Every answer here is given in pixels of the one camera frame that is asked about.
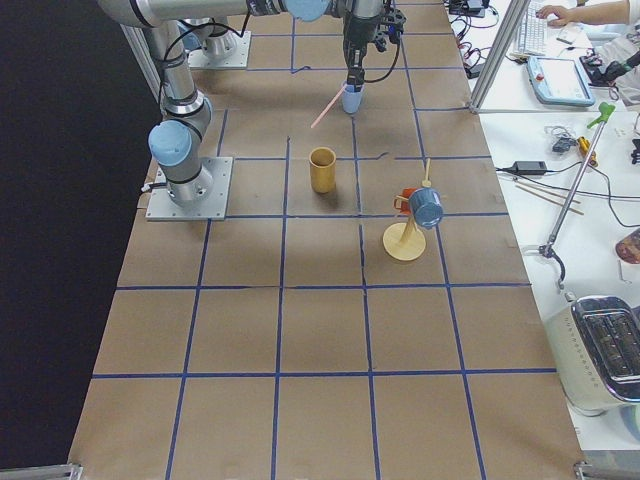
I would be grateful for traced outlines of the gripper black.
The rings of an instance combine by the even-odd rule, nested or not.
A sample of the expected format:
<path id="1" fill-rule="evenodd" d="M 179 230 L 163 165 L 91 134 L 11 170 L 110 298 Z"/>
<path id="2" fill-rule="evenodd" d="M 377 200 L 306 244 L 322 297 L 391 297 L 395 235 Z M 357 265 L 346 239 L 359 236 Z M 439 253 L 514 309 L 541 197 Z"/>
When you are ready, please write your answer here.
<path id="1" fill-rule="evenodd" d="M 343 20 L 343 54 L 347 63 L 347 90 L 360 92 L 364 85 L 365 69 L 360 64 L 367 54 L 369 43 L 374 41 L 382 15 L 359 17 L 346 14 Z"/>

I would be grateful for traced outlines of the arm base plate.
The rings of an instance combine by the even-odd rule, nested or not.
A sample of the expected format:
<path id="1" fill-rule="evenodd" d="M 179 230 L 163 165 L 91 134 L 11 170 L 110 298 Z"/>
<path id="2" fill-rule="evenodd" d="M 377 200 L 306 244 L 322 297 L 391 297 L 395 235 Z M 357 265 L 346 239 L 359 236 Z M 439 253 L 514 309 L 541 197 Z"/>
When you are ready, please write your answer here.
<path id="1" fill-rule="evenodd" d="M 207 37 L 188 56 L 192 70 L 244 70 L 248 67 L 251 31 L 242 37 L 228 32 Z"/>
<path id="2" fill-rule="evenodd" d="M 171 183 L 161 167 L 150 190 L 146 210 L 149 221 L 223 221 L 226 218 L 233 157 L 201 157 L 201 171 L 193 181 Z"/>

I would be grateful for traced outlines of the person hand at keyboard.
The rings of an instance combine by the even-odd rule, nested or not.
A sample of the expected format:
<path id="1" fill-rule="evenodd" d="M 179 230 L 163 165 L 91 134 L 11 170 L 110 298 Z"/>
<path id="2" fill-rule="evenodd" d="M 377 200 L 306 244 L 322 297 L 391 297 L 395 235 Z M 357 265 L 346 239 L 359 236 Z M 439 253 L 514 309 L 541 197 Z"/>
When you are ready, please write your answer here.
<path id="1" fill-rule="evenodd" d="M 575 21 L 572 9 L 559 5 L 545 5 L 536 11 L 536 17 L 546 20 L 548 25 L 554 28 L 564 27 Z"/>

